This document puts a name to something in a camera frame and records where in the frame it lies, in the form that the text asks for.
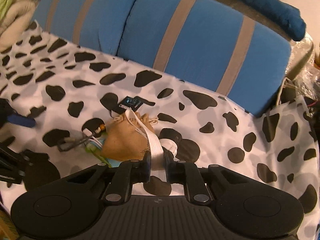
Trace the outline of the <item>white elastic band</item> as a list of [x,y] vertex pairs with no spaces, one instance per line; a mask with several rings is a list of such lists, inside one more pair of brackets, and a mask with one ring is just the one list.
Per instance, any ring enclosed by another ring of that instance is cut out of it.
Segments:
[[144,136],[150,148],[151,153],[151,170],[160,171],[164,170],[164,151],[161,143],[152,131],[150,131],[140,120],[140,118],[131,109],[125,111],[127,121],[135,128],[135,130]]

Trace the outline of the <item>black cloth white band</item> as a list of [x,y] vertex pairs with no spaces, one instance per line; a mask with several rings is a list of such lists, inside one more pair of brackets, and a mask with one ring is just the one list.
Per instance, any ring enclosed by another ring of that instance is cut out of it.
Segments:
[[177,148],[178,148],[177,144],[171,139],[163,138],[163,139],[160,139],[159,141],[163,148],[165,148],[167,151],[172,153],[174,161],[178,161],[178,159],[176,158]]

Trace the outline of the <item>tan drawstring pouch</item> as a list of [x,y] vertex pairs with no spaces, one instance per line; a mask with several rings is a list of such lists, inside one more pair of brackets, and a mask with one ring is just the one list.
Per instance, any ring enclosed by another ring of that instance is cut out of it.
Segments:
[[115,161],[127,161],[131,159],[142,160],[149,150],[148,140],[143,134],[141,121],[151,132],[157,124],[157,118],[149,115],[135,113],[136,117],[127,117],[125,113],[115,117],[106,128],[106,139],[103,143],[100,156]]

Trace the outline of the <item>blue wet wipes pack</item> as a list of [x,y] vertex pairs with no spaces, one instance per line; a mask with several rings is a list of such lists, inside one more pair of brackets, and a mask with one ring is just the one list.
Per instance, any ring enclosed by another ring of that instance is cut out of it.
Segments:
[[118,167],[120,165],[120,163],[121,163],[120,161],[116,161],[116,160],[113,160],[113,159],[108,159],[108,161],[110,162],[112,167]]

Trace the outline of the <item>black tissue pack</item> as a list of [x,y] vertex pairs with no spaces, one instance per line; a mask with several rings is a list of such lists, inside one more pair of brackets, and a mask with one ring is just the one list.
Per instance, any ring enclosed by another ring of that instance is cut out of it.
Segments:
[[139,109],[140,106],[142,106],[142,102],[138,99],[135,99],[135,98],[131,98],[129,96],[126,96],[119,104],[118,104],[118,107],[120,109],[123,109],[123,110],[133,110],[134,112]]

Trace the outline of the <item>green wet wipes pack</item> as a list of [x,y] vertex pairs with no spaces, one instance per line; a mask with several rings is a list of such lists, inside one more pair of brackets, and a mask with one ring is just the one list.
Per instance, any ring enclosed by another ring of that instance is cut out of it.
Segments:
[[99,140],[89,139],[85,142],[85,151],[93,154],[101,163],[106,164],[108,167],[112,167],[107,158],[101,155],[102,143]]

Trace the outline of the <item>cow print bed sheet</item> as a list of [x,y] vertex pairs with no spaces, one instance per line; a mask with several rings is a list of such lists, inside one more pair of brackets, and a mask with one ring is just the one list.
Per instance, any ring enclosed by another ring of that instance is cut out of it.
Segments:
[[305,100],[298,96],[256,118],[231,99],[99,51],[82,48],[31,24],[1,52],[1,97],[34,128],[5,124],[1,139],[12,150],[48,154],[31,163],[23,185],[1,186],[4,205],[32,185],[58,179],[100,161],[82,144],[60,152],[57,142],[82,138],[118,115],[126,96],[143,101],[140,114],[157,118],[156,133],[181,134],[176,158],[199,167],[219,164],[295,196],[305,217],[299,239],[319,231],[319,149]]

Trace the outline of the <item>beige quilted blanket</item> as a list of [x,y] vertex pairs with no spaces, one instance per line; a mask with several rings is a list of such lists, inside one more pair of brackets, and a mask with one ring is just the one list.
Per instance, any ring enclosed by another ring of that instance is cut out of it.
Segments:
[[28,28],[40,0],[14,0],[1,20],[1,51],[18,41]]

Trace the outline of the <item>blue striped cushion left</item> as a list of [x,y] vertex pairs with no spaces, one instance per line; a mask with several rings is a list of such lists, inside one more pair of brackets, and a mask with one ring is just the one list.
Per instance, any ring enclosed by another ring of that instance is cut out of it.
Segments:
[[81,47],[116,55],[136,0],[41,0],[32,19]]

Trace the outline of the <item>blue striped cushion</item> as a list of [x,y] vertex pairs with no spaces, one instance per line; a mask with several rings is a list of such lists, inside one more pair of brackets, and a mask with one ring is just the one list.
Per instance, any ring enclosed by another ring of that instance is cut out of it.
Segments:
[[290,53],[278,33],[215,0],[136,0],[118,49],[256,116],[276,96]]
[[32,19],[81,47],[116,55],[136,0],[41,0]]

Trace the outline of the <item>blue striped cushion right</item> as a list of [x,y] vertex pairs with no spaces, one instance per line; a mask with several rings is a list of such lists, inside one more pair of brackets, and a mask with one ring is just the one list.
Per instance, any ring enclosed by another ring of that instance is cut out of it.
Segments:
[[136,0],[118,49],[256,116],[276,96],[290,53],[278,33],[215,0]]

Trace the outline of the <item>clutter pile of bags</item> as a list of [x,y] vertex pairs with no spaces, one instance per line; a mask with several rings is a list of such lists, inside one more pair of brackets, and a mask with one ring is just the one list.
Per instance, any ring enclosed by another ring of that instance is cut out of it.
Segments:
[[291,55],[285,78],[278,90],[276,105],[301,95],[307,104],[311,126],[319,131],[319,53],[309,34],[299,41],[291,41]]

